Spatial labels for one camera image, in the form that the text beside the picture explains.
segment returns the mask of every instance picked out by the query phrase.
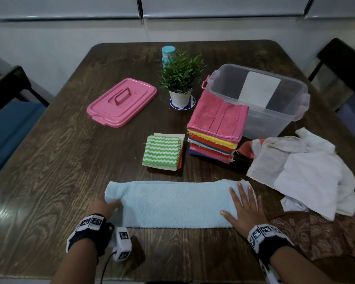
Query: blue coaster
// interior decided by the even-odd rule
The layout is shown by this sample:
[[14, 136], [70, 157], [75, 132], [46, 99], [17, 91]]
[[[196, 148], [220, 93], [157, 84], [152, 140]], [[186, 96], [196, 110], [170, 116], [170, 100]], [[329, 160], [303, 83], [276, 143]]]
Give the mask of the blue coaster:
[[190, 108], [194, 107], [195, 104], [196, 104], [196, 99], [194, 98], [194, 96], [190, 96], [189, 97], [189, 103], [185, 107], [175, 107], [172, 104], [172, 99], [170, 99], [171, 107], [173, 107], [174, 109], [177, 109], [177, 110], [187, 110], [187, 109], [190, 109]]

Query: yellow towel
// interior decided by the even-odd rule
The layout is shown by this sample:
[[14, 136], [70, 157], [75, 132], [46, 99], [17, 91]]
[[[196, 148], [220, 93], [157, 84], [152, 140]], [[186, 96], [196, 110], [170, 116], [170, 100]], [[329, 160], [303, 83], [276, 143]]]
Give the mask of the yellow towel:
[[222, 140], [222, 139], [219, 139], [219, 138], [216, 138], [216, 137], [212, 137], [210, 135], [206, 135], [206, 134], [202, 134], [202, 133], [198, 133], [196, 131], [191, 131], [190, 129], [188, 129], [188, 132], [190, 134], [194, 134], [194, 135], [197, 135], [203, 139], [206, 139], [206, 140], [209, 140], [210, 142], [214, 142], [218, 145], [223, 145], [224, 147], [228, 147], [228, 148], [231, 148], [231, 149], [236, 149], [238, 144], [237, 143], [233, 143], [233, 142], [228, 142], [227, 140]]

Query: green striped cloth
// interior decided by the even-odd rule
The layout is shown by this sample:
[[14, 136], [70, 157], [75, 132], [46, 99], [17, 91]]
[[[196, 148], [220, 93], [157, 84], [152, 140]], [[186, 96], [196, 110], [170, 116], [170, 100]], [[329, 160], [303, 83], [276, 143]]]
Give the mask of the green striped cloth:
[[180, 157], [181, 140], [178, 137], [149, 135], [142, 164], [145, 166], [177, 167]]

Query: green plant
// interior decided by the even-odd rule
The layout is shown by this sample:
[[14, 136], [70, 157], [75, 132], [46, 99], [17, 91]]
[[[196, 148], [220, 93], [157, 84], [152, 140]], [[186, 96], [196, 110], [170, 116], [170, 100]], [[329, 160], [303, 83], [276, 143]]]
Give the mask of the green plant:
[[177, 50], [162, 69], [161, 88], [167, 88], [175, 93], [187, 93], [192, 89], [194, 80], [206, 67], [202, 54], [189, 58], [187, 52]]

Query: pink towel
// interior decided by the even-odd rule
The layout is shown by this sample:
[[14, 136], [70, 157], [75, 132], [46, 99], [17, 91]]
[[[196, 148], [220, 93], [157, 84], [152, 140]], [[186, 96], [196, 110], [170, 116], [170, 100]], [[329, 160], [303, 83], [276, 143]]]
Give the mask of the pink towel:
[[214, 153], [211, 153], [211, 152], [207, 152], [207, 151], [201, 149], [200, 147], [198, 147], [198, 146], [193, 146], [193, 145], [191, 145], [191, 146], [189, 147], [189, 149], [191, 149], [191, 150], [193, 150], [193, 151], [196, 151], [196, 152], [198, 152], [198, 153], [200, 153], [200, 154], [203, 154], [203, 155], [205, 155], [205, 156], [208, 156], [208, 157], [210, 157], [210, 158], [214, 158], [214, 159], [216, 159], [216, 160], [218, 160], [218, 161], [222, 161], [222, 162], [224, 162], [224, 163], [226, 163], [226, 164], [229, 164], [229, 163], [230, 163], [229, 157], [226, 157], [225, 155], [224, 155], [224, 156], [220, 156], [220, 155], [217, 155], [217, 154], [214, 154]]
[[228, 142], [242, 138], [248, 106], [228, 103], [204, 90], [187, 128]]

